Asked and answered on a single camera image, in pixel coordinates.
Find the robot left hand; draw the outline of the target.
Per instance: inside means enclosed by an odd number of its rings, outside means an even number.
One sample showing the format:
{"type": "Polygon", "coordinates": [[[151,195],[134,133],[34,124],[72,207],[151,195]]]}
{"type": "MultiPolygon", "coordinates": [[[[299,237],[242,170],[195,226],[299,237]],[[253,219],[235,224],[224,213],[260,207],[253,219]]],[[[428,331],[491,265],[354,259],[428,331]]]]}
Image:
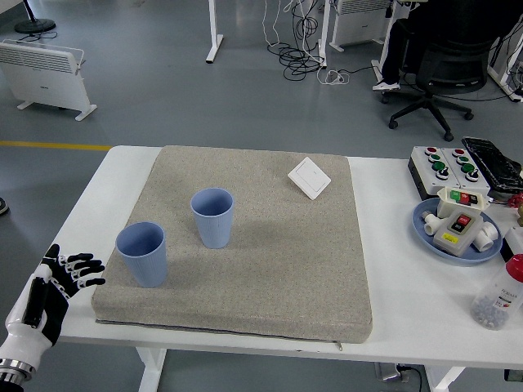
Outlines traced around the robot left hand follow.
{"type": "Polygon", "coordinates": [[[86,287],[104,284],[95,276],[104,269],[91,253],[63,256],[59,245],[51,245],[7,316],[1,358],[37,368],[60,337],[69,301],[86,287]]]}

